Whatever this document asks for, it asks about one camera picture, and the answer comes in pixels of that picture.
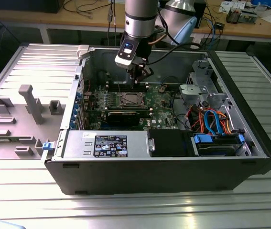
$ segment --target green circuit board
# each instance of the green circuit board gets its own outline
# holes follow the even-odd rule
[[[151,86],[147,92],[109,92],[99,87],[93,91],[94,109],[88,108],[91,130],[147,130],[178,129],[170,107],[170,91],[159,93],[160,85]],[[111,111],[141,114],[139,124],[128,127],[111,127],[107,114]]]

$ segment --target white table leg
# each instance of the white table leg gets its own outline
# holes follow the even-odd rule
[[[45,27],[41,27],[40,33],[44,44],[51,44],[50,37],[48,35],[47,29]]]

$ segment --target floor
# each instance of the floor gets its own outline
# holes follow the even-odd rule
[[[9,28],[9,30],[21,42],[42,43],[42,38],[37,29],[34,28]],[[105,32],[96,31],[70,31],[70,30],[49,30],[53,43],[59,44],[90,44],[104,45],[107,43]],[[221,41],[219,45],[214,45],[212,49],[227,51],[244,52],[245,50],[253,52],[258,59],[265,65],[267,69],[271,68],[271,44],[270,43],[249,43],[230,41],[227,46],[227,41]],[[110,39],[110,45],[114,45],[114,39]],[[13,53],[18,48],[19,44],[9,34],[5,28],[0,28],[0,72],[5,64],[12,57]]]

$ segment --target blue latch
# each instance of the blue latch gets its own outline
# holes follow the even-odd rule
[[[210,135],[195,135],[195,143],[213,143],[212,136]]]
[[[43,150],[54,150],[55,149],[55,142],[45,142],[42,145]]]
[[[238,138],[240,139],[240,141],[241,141],[242,143],[245,142],[245,137],[244,137],[243,135],[239,135]]]

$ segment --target blue cable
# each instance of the blue cable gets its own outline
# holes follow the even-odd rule
[[[217,115],[217,113],[215,111],[211,111],[211,110],[208,110],[206,111],[205,115],[204,115],[204,124],[206,125],[206,128],[213,134],[213,135],[216,135],[216,133],[208,126],[208,122],[207,122],[207,116],[208,116],[208,113],[212,112],[215,116],[215,122],[216,122],[216,127],[217,127],[217,131],[218,133],[220,134],[223,134],[223,130],[220,126],[220,121],[219,121],[219,117]]]
[[[212,33],[213,33],[213,36],[212,36],[212,40],[211,40],[211,42],[210,42],[210,44],[208,45],[208,48],[207,48],[207,49],[210,49],[210,48],[211,48],[211,44],[212,44],[213,41],[214,41],[215,28],[214,28],[213,23],[212,23],[209,19],[205,18],[205,20],[206,20],[207,22],[209,22],[209,23],[211,24],[211,27],[212,27]]]

